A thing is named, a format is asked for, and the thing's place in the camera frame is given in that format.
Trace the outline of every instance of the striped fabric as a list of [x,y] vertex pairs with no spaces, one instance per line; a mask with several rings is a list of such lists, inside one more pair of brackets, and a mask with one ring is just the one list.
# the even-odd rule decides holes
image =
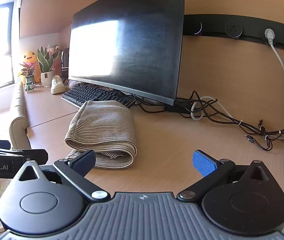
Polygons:
[[73,148],[68,159],[94,150],[98,168],[127,168],[137,153],[132,114],[117,101],[85,102],[69,124],[64,142]]

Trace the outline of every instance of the ribbed gray panel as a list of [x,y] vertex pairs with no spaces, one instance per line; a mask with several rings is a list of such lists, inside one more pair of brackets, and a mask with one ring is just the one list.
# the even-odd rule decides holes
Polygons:
[[[2,239],[26,240],[13,233],[6,233]],[[253,237],[225,233],[212,225],[197,205],[181,202],[172,193],[116,193],[109,202],[93,204],[83,219],[67,231],[36,239],[244,240]],[[255,239],[284,240],[284,236],[277,232]]]

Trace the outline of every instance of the keyboard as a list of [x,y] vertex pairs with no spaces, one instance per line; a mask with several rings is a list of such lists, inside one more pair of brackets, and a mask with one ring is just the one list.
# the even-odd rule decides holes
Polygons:
[[128,97],[124,93],[118,90],[106,90],[103,88],[97,88],[88,86],[86,84],[79,84],[73,87],[62,95],[62,99],[69,103],[81,107],[86,101],[118,101],[124,106],[130,108],[135,103],[135,99]]

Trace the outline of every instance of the desk surface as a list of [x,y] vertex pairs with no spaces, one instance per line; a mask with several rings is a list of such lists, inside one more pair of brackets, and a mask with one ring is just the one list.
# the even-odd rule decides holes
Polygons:
[[[26,95],[29,118],[33,124],[39,124],[28,128],[29,140],[33,149],[47,150],[48,164],[71,151],[64,143],[64,136],[75,115],[71,112],[77,109],[60,97],[51,95],[49,88]],[[147,114],[138,106],[131,111],[138,147],[135,163],[122,170],[94,168],[86,176],[111,195],[116,191],[172,191],[176,195],[202,178],[192,165],[192,154],[197,149],[216,159],[231,159],[236,164],[248,165],[252,160],[262,160],[284,191],[283,141],[275,141],[273,150],[264,152],[249,143],[236,126],[207,119],[195,122],[175,113]]]

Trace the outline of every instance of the sneaker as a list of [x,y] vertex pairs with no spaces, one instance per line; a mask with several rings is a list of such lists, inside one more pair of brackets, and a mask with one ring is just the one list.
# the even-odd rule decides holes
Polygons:
[[60,76],[54,76],[52,79],[51,93],[52,95],[65,92],[65,86]]

